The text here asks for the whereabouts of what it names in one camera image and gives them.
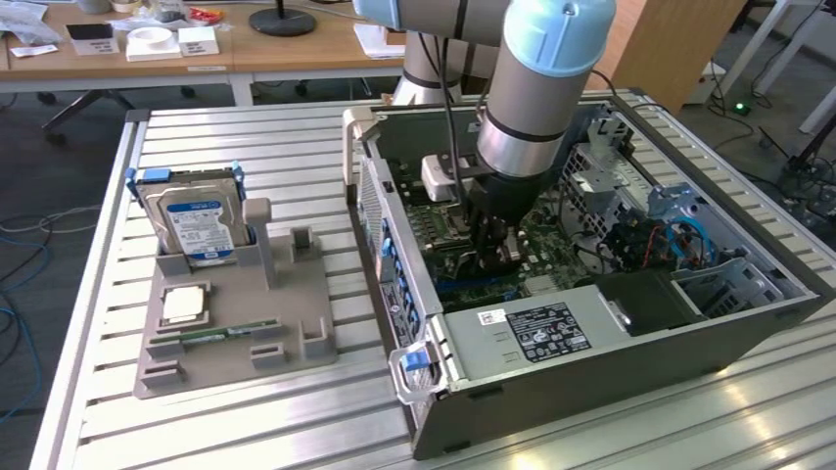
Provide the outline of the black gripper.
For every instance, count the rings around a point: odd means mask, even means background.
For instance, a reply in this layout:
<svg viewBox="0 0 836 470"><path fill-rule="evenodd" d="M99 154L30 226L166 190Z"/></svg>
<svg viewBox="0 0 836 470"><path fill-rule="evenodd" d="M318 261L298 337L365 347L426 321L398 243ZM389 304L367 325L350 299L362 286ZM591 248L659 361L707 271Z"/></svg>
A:
<svg viewBox="0 0 836 470"><path fill-rule="evenodd" d="M469 190L475 269L511 269L521 262L519 223L541 194L538 177L478 176Z"/></svg>

